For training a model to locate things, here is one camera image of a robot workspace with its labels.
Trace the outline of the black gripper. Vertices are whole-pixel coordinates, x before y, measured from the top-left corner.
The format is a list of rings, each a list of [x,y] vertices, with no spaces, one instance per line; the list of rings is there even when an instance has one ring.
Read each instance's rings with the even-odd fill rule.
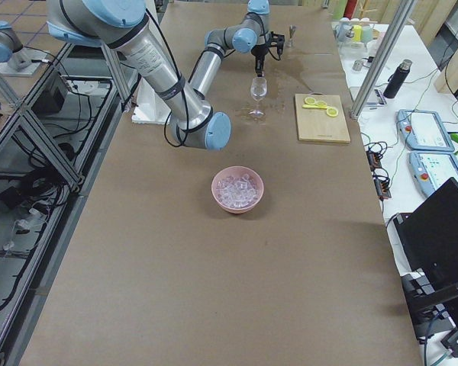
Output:
[[[284,51],[285,36],[283,34],[277,34],[273,31],[267,32],[263,36],[263,43],[257,44],[251,50],[251,54],[255,56],[255,73],[257,77],[264,77],[264,61],[266,54],[275,60],[281,60],[281,56]],[[275,56],[271,49],[275,48],[277,56]]]

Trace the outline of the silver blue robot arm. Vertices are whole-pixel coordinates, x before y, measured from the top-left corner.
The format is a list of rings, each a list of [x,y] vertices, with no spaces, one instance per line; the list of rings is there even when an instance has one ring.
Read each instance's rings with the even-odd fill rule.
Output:
[[[26,47],[12,26],[0,20],[0,73],[6,76],[31,77],[42,64],[53,61],[45,50]]]
[[[180,72],[169,45],[150,30],[155,17],[143,1],[48,1],[47,25],[51,36],[86,47],[107,46],[121,53],[129,66],[169,107],[166,125],[175,146],[223,149],[231,136],[230,118],[214,111],[206,100],[227,51],[251,53],[255,73],[262,76],[266,55],[283,53],[285,37],[270,30],[270,5],[251,1],[244,19],[234,26],[214,29],[205,36],[205,48],[192,74]]]

